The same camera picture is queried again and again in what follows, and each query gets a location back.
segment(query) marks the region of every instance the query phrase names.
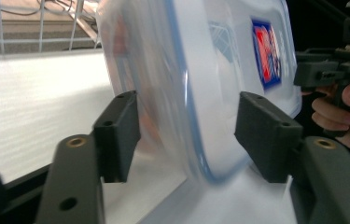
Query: printed logo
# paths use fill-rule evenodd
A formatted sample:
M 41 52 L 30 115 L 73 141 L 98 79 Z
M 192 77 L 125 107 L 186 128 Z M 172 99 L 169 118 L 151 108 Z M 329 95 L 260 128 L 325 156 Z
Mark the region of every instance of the printed logo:
M 264 90 L 281 83 L 276 36 L 268 22 L 253 21 L 253 40 L 259 79 Z

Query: cable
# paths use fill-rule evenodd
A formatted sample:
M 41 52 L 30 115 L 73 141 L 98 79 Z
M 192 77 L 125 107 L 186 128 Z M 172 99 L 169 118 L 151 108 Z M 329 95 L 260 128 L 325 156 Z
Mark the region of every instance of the cable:
M 55 2 L 59 2 L 61 4 L 64 4 L 64 5 L 68 6 L 69 9 L 73 4 L 73 0 L 70 0 L 70 5 L 66 4 L 63 0 L 56 0 Z M 80 15 L 80 18 L 82 20 L 84 20 L 92 28 L 92 30 L 94 32 L 98 33 L 97 22 L 96 22 L 96 19 L 94 17 L 87 16 L 87 15 Z
M 8 10 L 5 10 L 5 9 L 0 9 L 0 11 L 6 12 L 6 13 L 12 14 L 12 15 L 17 15 L 17 16 L 32 16 L 32 15 L 37 14 L 37 13 L 39 13 L 39 12 L 41 11 L 41 5 L 42 5 L 42 3 L 41 3 L 41 1 L 39 1 L 39 0 L 36 0 L 36 1 L 37 1 L 37 3 L 40 5 L 40 9 L 39 9 L 39 10 L 36 10 L 36 11 L 33 11 L 33 12 L 30 12 L 30 13 L 19 13 L 19 12 L 14 12 L 14 11 L 8 11 Z M 47 2 L 53 2 L 53 3 L 60 2 L 60 3 L 64 4 L 64 5 L 67 5 L 67 6 L 69 6 L 69 8 L 66 10 L 66 12 L 69 12 L 69 11 L 70 11 L 70 8 L 71 8 L 72 5 L 73 5 L 73 0 L 70 1 L 70 5 L 66 4 L 64 1 L 61 1 L 61 0 L 46 0 L 45 2 L 46 2 L 46 3 L 47 3 Z M 56 13 L 56 12 L 54 12 L 53 10 L 47 8 L 47 7 L 45 6 L 45 4 L 44 4 L 44 9 L 45 9 L 46 11 L 49 11 L 50 13 L 62 15 L 62 13 Z
M 336 8 L 332 3 L 325 0 L 308 0 L 314 7 L 325 13 L 329 18 L 331 18 L 338 25 L 343 26 L 347 15 Z

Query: screw hole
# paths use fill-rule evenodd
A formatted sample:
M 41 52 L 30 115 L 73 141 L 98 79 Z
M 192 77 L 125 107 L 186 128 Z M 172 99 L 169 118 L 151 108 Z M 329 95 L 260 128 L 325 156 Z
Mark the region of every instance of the screw hole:
M 66 200 L 63 200 L 63 202 L 61 202 L 61 204 L 59 205 L 59 208 L 62 211 L 68 211 L 68 210 L 74 208 L 76 205 L 77 205 L 77 199 L 68 198 Z
M 112 124 L 113 124 L 113 121 L 106 121 L 105 123 L 103 123 L 103 125 L 106 127 L 111 126 Z
M 66 144 L 68 147 L 81 147 L 86 142 L 87 142 L 87 140 L 85 138 L 78 137 L 78 138 L 73 138 L 73 139 L 69 140 Z
M 336 146 L 332 142 L 325 139 L 316 139 L 315 144 L 325 149 L 335 149 Z

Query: wire rack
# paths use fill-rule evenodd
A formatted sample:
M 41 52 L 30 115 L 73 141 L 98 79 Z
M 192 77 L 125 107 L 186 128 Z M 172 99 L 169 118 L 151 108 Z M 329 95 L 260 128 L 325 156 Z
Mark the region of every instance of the wire rack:
M 100 0 L 0 0 L 0 54 L 97 49 Z

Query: black metal bracket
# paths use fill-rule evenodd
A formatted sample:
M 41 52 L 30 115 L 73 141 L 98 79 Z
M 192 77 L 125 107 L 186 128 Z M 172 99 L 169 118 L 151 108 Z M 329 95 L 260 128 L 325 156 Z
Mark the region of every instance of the black metal bracket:
M 235 136 L 270 183 L 286 183 L 299 223 L 350 223 L 350 154 L 262 96 L 241 92 Z
M 6 185 L 0 180 L 0 223 L 105 223 L 101 177 L 127 181 L 140 137 L 136 92 L 125 92 L 91 134 L 62 140 L 51 165 Z

